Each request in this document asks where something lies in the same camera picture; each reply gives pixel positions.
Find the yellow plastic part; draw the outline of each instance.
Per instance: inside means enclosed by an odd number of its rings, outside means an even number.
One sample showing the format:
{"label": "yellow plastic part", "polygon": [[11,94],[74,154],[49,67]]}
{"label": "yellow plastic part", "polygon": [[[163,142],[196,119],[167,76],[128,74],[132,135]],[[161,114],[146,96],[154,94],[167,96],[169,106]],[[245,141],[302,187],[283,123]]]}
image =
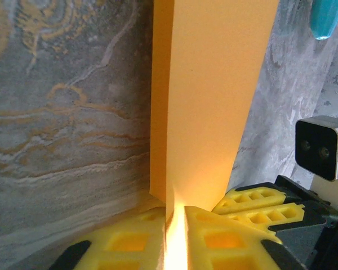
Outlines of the yellow plastic part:
{"label": "yellow plastic part", "polygon": [[278,2],[154,1],[150,193],[169,215],[171,189],[206,210],[224,196]]}
{"label": "yellow plastic part", "polygon": [[213,213],[224,215],[267,206],[283,204],[286,194],[269,187],[250,190],[230,190],[214,207]]}
{"label": "yellow plastic part", "polygon": [[268,230],[268,227],[302,221],[304,218],[303,207],[303,204],[297,205],[293,202],[223,216],[275,235],[275,232]]}
{"label": "yellow plastic part", "polygon": [[190,270],[279,270],[261,244],[279,238],[195,206],[186,206]]}
{"label": "yellow plastic part", "polygon": [[74,270],[156,270],[163,260],[165,208],[89,233],[91,246]]}

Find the blue handle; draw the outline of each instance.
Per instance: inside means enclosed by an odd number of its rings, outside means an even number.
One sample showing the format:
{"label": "blue handle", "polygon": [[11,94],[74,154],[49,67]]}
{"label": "blue handle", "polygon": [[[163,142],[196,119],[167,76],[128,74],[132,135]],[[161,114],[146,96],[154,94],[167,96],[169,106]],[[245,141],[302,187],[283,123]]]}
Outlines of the blue handle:
{"label": "blue handle", "polygon": [[338,0],[313,0],[310,29],[318,40],[329,38],[338,23]]}

